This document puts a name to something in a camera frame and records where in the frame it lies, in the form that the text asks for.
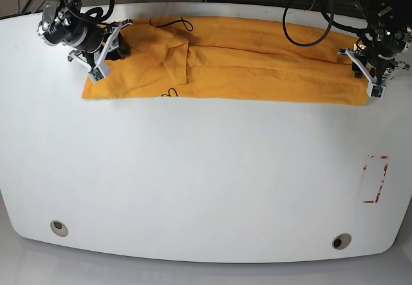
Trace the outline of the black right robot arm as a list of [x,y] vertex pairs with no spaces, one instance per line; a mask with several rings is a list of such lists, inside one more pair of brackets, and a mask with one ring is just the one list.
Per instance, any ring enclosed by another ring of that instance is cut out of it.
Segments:
[[126,58],[130,47],[120,33],[133,21],[110,23],[115,0],[109,0],[107,12],[97,6],[81,12],[82,0],[45,0],[37,33],[46,44],[69,46],[70,62],[82,64],[95,80],[109,74],[107,61]]

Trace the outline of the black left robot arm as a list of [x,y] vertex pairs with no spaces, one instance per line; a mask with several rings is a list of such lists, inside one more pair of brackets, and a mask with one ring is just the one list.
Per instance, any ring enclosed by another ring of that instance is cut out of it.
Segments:
[[339,53],[352,62],[355,77],[366,77],[369,97],[382,98],[386,82],[409,64],[395,57],[411,47],[411,0],[353,0],[367,21],[363,29],[337,26],[359,38],[352,49]]

